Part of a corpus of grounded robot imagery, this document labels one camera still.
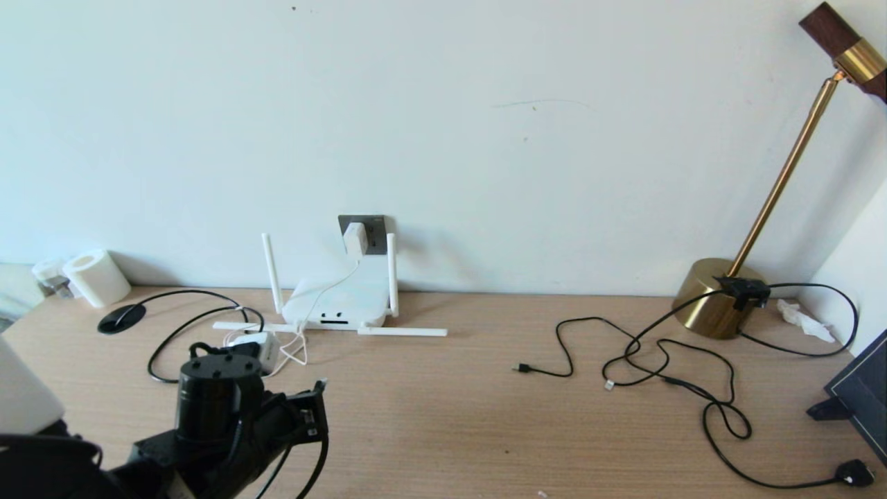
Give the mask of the crumpled white tissue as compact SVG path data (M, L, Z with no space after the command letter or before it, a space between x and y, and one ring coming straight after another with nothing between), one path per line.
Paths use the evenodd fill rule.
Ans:
M823 322L819 322L807 313L804 313L799 304L789 303L786 300L779 299L777 300L776 306L782 319L786 323L797 326L805 333L805 335L818 338L827 343L834 343L836 341L829 326Z

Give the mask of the black clip on lamp base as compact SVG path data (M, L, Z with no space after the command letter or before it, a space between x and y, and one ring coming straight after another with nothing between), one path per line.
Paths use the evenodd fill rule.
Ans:
M771 287L763 280L731 276L716 276L715 280L723 293L734 299L735 310L764 308L771 296Z

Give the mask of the brass desk lamp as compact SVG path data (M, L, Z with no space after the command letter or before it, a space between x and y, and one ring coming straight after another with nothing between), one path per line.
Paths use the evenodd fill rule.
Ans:
M798 24L829 56L834 72L832 76L824 79L818 89L807 119L802 124L794 145L736 256L730 260L720 258L697 260L685 276L672 303L672 312L688 331L701 337L713 339L738 337L740 329L750 319L754 310L758 309L732 308L734 299L723 293L715 277L731 276L766 282L762 274L748 268L746 265L748 256L807 151L807 146L840 83L854 85L863 94L877 98L887 105L887 57L849 25L849 22L831 6L829 0L823 0Z

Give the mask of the white toilet paper roll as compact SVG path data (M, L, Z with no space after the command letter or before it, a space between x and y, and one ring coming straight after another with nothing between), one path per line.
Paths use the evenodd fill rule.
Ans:
M95 249L70 259L62 272L94 308L121 302L131 284L106 249Z

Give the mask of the white router with antennas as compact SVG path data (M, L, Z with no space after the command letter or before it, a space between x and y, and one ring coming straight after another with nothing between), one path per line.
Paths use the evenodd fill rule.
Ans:
M358 335L372 337L447 337L448 329L385 326L387 319L400 315L396 234L386 235L383 254L365 252L342 277L302 281L288 300L280 288L270 236L263 234L262 238L272 304L284 322L267 322L264 326L257 322L215 322L214 329L297 335L305 331L357 331Z

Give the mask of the black standing frame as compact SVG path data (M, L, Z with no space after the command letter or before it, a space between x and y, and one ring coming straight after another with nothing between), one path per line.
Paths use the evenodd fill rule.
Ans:
M849 421L887 468L887 329L828 382L807 410L818 422Z

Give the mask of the small clear container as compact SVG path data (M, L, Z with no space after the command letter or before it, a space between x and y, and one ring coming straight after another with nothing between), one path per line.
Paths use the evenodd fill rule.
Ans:
M47 259L38 262L31 268L32 275L45 297L73 298L70 280L64 274L63 266L62 259Z

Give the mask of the grey wall socket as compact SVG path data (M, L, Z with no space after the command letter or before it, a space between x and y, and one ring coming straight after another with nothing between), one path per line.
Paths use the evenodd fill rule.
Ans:
M383 215L342 214L337 217L337 220L343 236L351 223L362 223L364 225L365 238L367 238L365 254L385 255L387 253L389 244L387 244L387 228Z

